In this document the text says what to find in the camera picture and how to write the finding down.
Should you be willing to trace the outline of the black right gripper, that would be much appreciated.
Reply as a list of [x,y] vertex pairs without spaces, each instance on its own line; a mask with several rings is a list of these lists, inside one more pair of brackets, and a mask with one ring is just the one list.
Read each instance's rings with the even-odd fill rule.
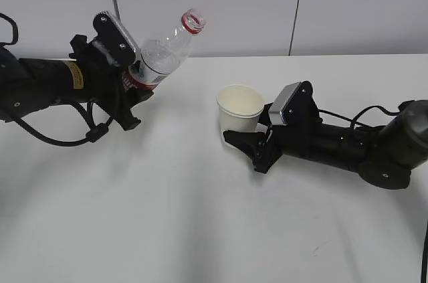
[[223,132],[225,142],[250,158],[258,173],[267,173],[283,155],[320,163],[321,154],[316,152],[313,144],[321,119],[291,126],[272,126],[271,106],[272,103],[265,104],[258,118],[258,123],[267,127],[265,133],[226,130]]

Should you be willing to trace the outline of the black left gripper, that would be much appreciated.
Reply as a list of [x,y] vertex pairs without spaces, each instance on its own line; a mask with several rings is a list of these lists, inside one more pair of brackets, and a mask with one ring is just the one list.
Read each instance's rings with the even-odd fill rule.
[[[131,108],[147,101],[154,92],[140,88],[125,91],[122,75],[129,66],[115,64],[96,38],[88,41],[85,35],[75,35],[70,42],[73,49],[70,57],[84,74],[84,90],[88,93],[86,111],[90,124],[95,125],[93,106],[97,105],[109,116],[107,125],[115,121],[123,130],[132,130],[141,120],[132,115]],[[141,75],[141,61],[135,61],[129,72],[134,76]]]

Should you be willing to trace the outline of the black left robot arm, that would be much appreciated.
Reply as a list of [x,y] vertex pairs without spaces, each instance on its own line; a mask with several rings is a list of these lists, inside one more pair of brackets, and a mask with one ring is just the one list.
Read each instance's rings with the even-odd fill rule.
[[1,48],[1,107],[22,118],[66,102],[93,102],[124,129],[140,120],[132,108],[154,93],[125,82],[126,66],[113,63],[109,50],[94,38],[76,35],[70,60],[16,58]]

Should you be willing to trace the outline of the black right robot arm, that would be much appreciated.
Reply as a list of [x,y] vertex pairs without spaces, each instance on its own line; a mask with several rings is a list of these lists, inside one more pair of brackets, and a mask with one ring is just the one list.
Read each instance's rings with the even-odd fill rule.
[[427,162],[427,101],[412,100],[385,126],[347,127],[324,124],[311,102],[295,121],[274,125],[266,114],[265,132],[223,133],[225,142],[247,155],[255,171],[267,173],[282,156],[357,173],[384,189],[405,189],[413,169]]

